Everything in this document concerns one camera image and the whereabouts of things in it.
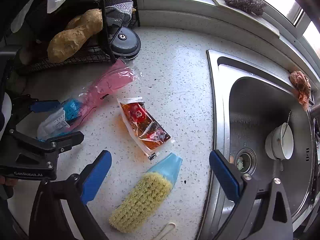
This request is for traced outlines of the person left hand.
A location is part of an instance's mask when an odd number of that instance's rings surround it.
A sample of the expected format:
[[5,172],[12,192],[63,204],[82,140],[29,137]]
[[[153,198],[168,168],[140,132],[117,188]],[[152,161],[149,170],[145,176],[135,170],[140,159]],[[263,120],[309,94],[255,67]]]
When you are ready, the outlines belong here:
[[0,184],[1,185],[15,186],[15,185],[17,185],[17,182],[18,182],[18,179],[5,178],[3,176],[0,176]]

